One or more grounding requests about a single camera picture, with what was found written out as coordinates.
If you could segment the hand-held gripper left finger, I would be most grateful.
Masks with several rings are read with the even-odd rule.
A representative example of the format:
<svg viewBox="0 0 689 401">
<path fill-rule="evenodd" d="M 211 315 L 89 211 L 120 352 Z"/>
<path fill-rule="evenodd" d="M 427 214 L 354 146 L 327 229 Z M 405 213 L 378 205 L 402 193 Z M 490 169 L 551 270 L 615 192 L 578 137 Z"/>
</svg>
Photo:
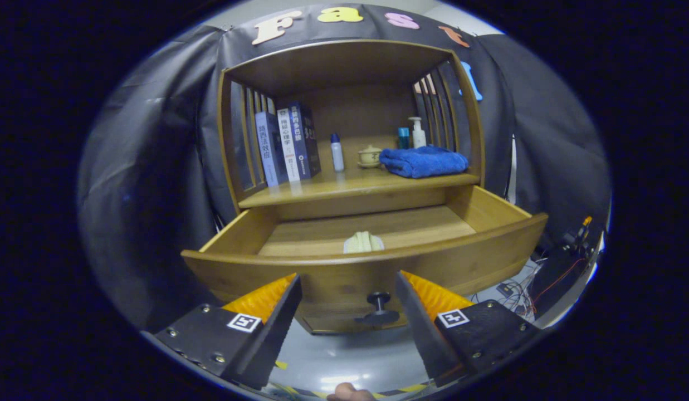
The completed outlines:
<svg viewBox="0 0 689 401">
<path fill-rule="evenodd" d="M 197 305 L 163 329 L 143 335 L 201 375 L 261 390 L 301 300 L 301 279 L 293 273 L 225 306 Z"/>
</svg>

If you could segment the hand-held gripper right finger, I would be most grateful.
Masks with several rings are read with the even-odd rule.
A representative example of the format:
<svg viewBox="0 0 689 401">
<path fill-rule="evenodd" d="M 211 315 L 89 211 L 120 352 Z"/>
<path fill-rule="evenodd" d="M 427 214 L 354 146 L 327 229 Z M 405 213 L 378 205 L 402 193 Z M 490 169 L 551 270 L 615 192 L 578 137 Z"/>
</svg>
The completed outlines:
<svg viewBox="0 0 689 401">
<path fill-rule="evenodd" d="M 411 272 L 396 274 L 395 293 L 426 373 L 438 387 L 488 375 L 540 336 L 539 327 L 497 300 L 474 303 Z"/>
</svg>

